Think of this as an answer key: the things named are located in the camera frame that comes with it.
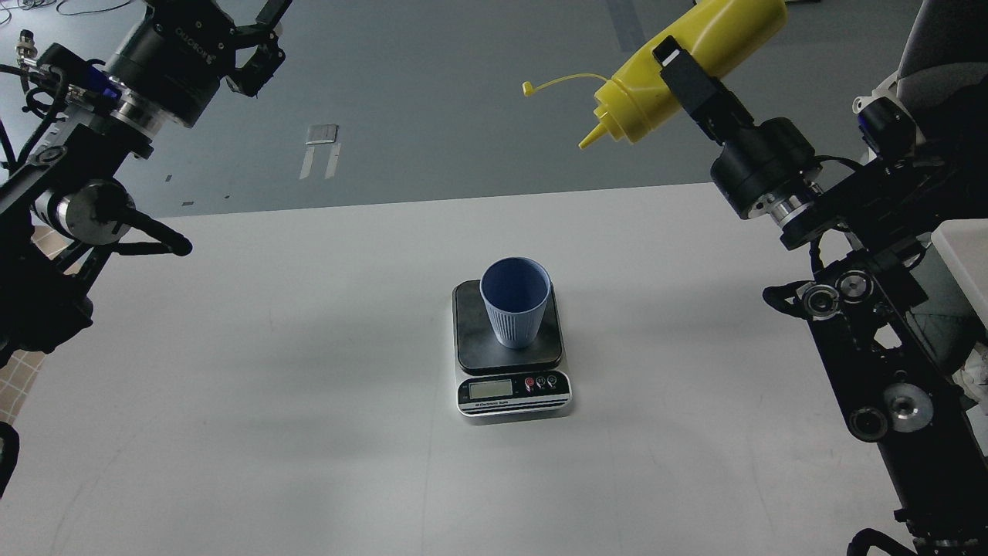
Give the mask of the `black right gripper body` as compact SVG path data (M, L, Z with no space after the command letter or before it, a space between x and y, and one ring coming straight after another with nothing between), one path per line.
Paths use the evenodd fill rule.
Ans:
M819 166L817 152L793 121L773 117L728 134L710 176L738 217L752 219L777 200L804 192Z

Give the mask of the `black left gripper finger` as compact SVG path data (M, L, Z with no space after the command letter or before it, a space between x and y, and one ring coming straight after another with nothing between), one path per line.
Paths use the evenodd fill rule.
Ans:
M272 79L285 61L286 54L279 46L281 21L292 1L267 1L250 25L232 27L225 39L230 53L252 50L243 66L232 61L225 82L231 91L246 97L255 97Z

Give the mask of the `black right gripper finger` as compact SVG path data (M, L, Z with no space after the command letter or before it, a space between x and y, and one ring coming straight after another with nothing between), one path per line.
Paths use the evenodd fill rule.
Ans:
M671 95L711 141L724 145L741 130L755 127L754 117L736 95L707 74L674 36L664 38L652 54Z

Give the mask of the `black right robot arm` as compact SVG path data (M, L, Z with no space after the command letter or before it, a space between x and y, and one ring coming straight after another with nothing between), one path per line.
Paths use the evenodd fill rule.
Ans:
M879 93L857 110L875 158L838 158L850 174L814 184L816 154L784 117L755 123L723 83L677 39L647 53L673 97L721 147L712 178L742 219L769 214L787 249L809 246L811 278L763 289L777 312L805 321L844 425L875 444L901 504L894 517L912 546L861 529L847 553L986 553L986 457L970 425L973 398L954 378L986 325L925 233L949 217L983 217L973 190L976 137L928 152L917 123Z

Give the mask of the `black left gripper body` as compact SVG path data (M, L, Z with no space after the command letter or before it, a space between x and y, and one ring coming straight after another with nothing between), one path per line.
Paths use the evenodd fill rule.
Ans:
M108 73L191 129L232 69L225 43L233 27L215 1L148 1Z

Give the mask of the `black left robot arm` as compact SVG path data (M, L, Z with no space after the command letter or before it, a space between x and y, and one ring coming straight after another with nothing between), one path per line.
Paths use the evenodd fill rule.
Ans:
M289 1L236 25L215 1L148 1L108 64L23 35L17 66L42 120L15 154L2 137L2 363L50 353L91 327L88 294L113 254L188 256L190 240L139 211L116 173L146 159L163 123L193 127L226 83L254 97L285 61Z

